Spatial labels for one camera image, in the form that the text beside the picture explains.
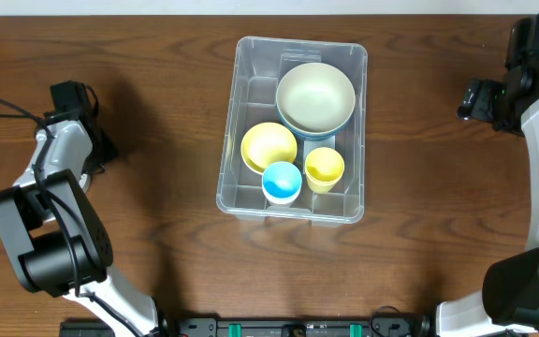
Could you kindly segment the light blue cup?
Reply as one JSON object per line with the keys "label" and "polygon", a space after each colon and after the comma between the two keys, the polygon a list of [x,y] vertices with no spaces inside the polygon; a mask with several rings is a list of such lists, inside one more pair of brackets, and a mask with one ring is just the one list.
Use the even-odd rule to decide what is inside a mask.
{"label": "light blue cup", "polygon": [[302,175],[292,163],[275,162],[264,170],[262,186],[274,198],[291,198],[301,190]]}

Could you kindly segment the yellow bowl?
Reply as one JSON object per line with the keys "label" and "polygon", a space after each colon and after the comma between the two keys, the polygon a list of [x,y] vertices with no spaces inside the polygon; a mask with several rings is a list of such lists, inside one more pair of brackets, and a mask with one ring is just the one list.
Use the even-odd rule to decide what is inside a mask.
{"label": "yellow bowl", "polygon": [[293,163],[298,145],[294,134],[284,125],[265,122],[251,127],[240,145],[242,160],[249,158],[264,170],[272,163]]}

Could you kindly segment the grey bowl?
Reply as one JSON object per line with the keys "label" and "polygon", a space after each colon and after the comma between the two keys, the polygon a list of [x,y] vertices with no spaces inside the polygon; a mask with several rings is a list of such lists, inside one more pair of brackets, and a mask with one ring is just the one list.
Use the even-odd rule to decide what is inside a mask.
{"label": "grey bowl", "polygon": [[79,185],[84,193],[86,193],[91,184],[91,175],[88,173],[82,173],[79,180]]}

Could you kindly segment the yellow cup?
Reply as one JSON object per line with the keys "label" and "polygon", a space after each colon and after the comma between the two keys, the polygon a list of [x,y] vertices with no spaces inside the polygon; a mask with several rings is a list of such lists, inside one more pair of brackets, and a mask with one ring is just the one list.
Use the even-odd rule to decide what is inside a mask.
{"label": "yellow cup", "polygon": [[336,150],[320,147],[312,150],[305,159],[305,173],[320,183],[336,183],[343,176],[345,163]]}
{"label": "yellow cup", "polygon": [[334,188],[341,179],[340,177],[329,177],[326,179],[315,178],[312,175],[307,175],[307,184],[315,194],[326,194]]}

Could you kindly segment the clear plastic storage container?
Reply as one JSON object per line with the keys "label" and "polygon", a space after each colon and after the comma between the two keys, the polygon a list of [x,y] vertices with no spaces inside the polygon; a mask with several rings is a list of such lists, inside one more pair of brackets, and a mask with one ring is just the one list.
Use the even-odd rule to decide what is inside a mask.
{"label": "clear plastic storage container", "polygon": [[[290,207],[270,206],[262,192],[262,177],[242,162],[241,141],[253,126],[279,122],[276,107],[279,81],[295,66],[313,62],[337,67],[355,89],[356,106],[349,124],[335,135],[334,150],[344,159],[344,173],[326,194],[315,194],[304,185]],[[367,70],[368,53],[359,44],[243,37],[236,49],[216,193],[218,208],[240,220],[282,217],[334,227],[359,221],[365,209]],[[303,141],[297,140],[294,163],[298,168],[304,165]]]}

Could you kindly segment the beige bowl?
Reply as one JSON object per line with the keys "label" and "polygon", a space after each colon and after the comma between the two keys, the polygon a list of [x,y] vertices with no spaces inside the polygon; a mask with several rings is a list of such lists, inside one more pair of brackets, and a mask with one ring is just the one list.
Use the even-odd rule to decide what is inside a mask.
{"label": "beige bowl", "polygon": [[352,116],[356,93],[352,82],[337,67],[306,63],[289,70],[279,81],[276,107],[294,127],[326,133]]}

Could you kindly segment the pink cup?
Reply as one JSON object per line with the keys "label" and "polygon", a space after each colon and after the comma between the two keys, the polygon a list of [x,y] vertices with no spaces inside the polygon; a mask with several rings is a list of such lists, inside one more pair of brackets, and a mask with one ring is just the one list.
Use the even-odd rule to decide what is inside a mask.
{"label": "pink cup", "polygon": [[292,196],[289,196],[287,198],[278,198],[278,197],[275,197],[274,195],[272,195],[270,192],[268,192],[267,190],[264,190],[264,196],[266,197],[266,199],[268,201],[274,201],[274,202],[290,202],[290,201],[295,201],[297,199],[297,197],[299,196],[299,192],[293,194]]}

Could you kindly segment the white bowl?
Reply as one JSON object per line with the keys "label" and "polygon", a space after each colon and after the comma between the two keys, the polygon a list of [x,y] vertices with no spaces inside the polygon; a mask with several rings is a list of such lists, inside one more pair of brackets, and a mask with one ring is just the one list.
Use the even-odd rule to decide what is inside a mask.
{"label": "white bowl", "polygon": [[255,162],[251,161],[249,158],[244,158],[242,162],[251,172],[259,176],[263,175],[264,169],[258,166]]}

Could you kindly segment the cream cup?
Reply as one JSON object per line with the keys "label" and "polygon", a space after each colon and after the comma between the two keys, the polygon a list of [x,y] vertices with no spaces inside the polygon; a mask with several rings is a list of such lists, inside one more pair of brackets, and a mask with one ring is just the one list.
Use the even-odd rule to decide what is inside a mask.
{"label": "cream cup", "polygon": [[290,202],[274,202],[274,201],[269,201],[269,205],[270,206],[276,206],[276,207],[290,207],[292,204],[293,204],[294,201],[290,201]]}

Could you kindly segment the dark blue bowl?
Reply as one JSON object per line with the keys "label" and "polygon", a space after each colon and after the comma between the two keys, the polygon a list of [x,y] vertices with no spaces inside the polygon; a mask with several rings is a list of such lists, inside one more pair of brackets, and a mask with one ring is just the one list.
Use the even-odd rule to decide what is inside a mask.
{"label": "dark blue bowl", "polygon": [[343,131],[347,127],[350,121],[350,119],[348,119],[344,124],[340,125],[338,128],[335,128],[334,130],[328,131],[326,133],[311,133],[311,132],[301,131],[300,129],[294,127],[284,118],[282,114],[279,115],[279,118],[282,124],[287,129],[289,129],[296,137],[304,139],[304,140],[313,140],[313,141],[324,140],[332,136],[335,136],[339,132]]}

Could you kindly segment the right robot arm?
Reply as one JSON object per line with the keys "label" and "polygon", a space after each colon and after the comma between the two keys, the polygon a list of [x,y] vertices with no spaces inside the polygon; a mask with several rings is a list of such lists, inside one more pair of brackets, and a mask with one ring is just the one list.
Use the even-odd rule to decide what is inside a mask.
{"label": "right robot arm", "polygon": [[458,117],[522,136],[530,161],[531,221],[523,253],[488,268],[481,290],[438,305],[438,336],[539,332],[539,14],[515,22],[501,81],[471,81]]}

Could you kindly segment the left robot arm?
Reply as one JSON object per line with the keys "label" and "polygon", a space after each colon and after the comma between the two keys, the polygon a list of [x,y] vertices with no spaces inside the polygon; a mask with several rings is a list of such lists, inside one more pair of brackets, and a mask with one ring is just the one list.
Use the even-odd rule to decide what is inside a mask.
{"label": "left robot arm", "polygon": [[97,123],[94,90],[51,87],[54,109],[36,118],[36,149],[12,187],[0,191],[0,239],[21,286],[74,301],[115,336],[166,336],[155,300],[113,264],[109,235],[86,197],[91,178],[118,151]]}

